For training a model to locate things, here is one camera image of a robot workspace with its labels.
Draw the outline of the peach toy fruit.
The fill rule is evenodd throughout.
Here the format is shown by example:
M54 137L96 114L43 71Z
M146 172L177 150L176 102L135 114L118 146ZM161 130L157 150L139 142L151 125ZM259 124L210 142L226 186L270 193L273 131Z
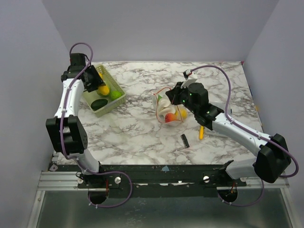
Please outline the peach toy fruit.
M169 123L176 120L177 120L177 116L173 113L167 113L165 115L165 123Z

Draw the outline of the white toy garlic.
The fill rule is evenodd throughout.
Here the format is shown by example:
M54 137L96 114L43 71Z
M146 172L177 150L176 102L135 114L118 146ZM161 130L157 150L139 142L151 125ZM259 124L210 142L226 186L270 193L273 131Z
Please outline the white toy garlic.
M157 108L157 114L159 116L165 117L167 113L175 113L175 108L174 106L170 103L168 98L162 98L158 102L158 108Z

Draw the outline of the clear zip top bag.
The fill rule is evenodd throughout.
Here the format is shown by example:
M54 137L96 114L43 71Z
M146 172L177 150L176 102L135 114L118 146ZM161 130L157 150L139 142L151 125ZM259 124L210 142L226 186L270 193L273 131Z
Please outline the clear zip top bag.
M151 92L152 105L155 116L160 124L177 126L184 123L188 117L186 109L182 105L173 105L166 92L170 87L163 87L158 91Z

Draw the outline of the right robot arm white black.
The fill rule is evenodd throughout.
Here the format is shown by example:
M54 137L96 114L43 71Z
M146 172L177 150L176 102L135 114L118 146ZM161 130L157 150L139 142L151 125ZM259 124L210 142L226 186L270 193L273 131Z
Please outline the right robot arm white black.
M287 154L288 147L283 136L270 136L233 121L223 109L209 102L203 84L192 83L182 87L182 83L178 82L165 94L173 105L183 105L191 111L200 125L229 137L255 155L254 159L226 162L225 170L218 175L222 185L229 186L236 179L245 177L259 177L274 183L290 165L291 157Z

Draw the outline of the yellow toy lemon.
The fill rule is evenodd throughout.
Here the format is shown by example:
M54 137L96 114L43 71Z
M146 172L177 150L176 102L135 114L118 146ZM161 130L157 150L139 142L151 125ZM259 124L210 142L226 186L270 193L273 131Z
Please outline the yellow toy lemon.
M188 117L187 111L184 108L177 110L175 114L177 116L177 119L181 121L184 121Z

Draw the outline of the small yellow toy pepper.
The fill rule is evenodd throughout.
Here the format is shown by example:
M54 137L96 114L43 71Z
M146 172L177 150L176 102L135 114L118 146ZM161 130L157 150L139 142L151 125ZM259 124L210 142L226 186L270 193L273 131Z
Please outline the small yellow toy pepper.
M100 96L109 96L111 93L111 89L107 85L102 85L98 87L97 93Z

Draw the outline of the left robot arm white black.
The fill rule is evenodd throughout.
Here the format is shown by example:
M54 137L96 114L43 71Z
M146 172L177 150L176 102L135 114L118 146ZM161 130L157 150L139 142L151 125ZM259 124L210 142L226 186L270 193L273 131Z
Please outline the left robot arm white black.
M79 105L84 91L94 92L105 82L86 54L70 54L70 66L61 76L63 93L53 118L46 120L46 128L55 152L74 160L89 182L96 188L105 183L98 162L88 150L87 133L78 118Z

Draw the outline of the green plastic basket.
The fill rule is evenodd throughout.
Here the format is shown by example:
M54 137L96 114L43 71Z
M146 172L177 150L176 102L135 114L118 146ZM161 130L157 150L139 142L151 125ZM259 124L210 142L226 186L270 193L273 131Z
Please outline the green plastic basket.
M102 73L104 77L104 81L106 82L106 85L111 89L111 91L120 91L122 93L122 96L119 97L116 100L111 100L110 95L109 96L100 96L97 91L93 92L83 92L82 97L86 101L87 105L89 106L90 110L97 116L101 117L102 115L112 111L113 109L117 108L118 106L122 105L125 103L125 92L124 90L120 87L118 82L116 81L116 77L112 76L109 71L102 65L95 65L96 70L98 73ZM98 109L94 111L91 108L91 103L97 99L107 99L108 104L101 109Z

